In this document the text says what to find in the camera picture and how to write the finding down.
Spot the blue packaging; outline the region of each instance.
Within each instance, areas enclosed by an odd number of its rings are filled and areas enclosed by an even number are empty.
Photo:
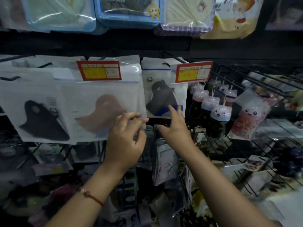
[[[21,0],[27,22],[36,30],[92,32],[94,0]]]
[[[163,22],[162,0],[95,0],[96,16],[109,28],[153,29]]]

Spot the hand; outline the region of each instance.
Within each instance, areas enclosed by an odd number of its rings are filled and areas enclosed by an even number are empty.
[[[176,111],[169,105],[169,111],[172,117],[170,128],[159,125],[158,129],[168,145],[180,154],[181,151],[186,151],[194,143],[187,129],[181,106],[178,106],[178,111]]]
[[[136,112],[118,116],[108,134],[104,165],[110,170],[118,170],[122,175],[137,163],[145,146],[146,134],[140,127],[149,119],[139,117],[140,113]],[[133,139],[137,131],[138,139],[135,142]]]

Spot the right hand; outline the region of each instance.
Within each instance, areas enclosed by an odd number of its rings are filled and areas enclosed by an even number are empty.
[[[181,106],[176,111],[172,106],[168,106],[171,113],[172,122],[170,127],[158,125],[159,132],[165,138],[168,145],[176,152],[180,153],[194,145],[189,130],[187,129]]]

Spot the left hand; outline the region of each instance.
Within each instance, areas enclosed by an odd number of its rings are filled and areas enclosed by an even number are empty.
[[[140,127],[149,118],[139,117],[140,113],[137,112],[124,113],[116,118],[109,131],[104,165],[110,170],[118,170],[122,175],[137,163],[145,146],[146,134]],[[135,142],[133,139],[137,131],[138,139]]]

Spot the purple checkered packaging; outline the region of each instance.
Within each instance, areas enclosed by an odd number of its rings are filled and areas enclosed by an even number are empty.
[[[153,32],[157,36],[200,36],[213,29],[215,3],[216,0],[164,0],[164,23],[155,27]],[[192,11],[186,12],[184,22],[180,23],[180,16],[185,10],[180,6],[184,4],[188,4],[187,11]]]

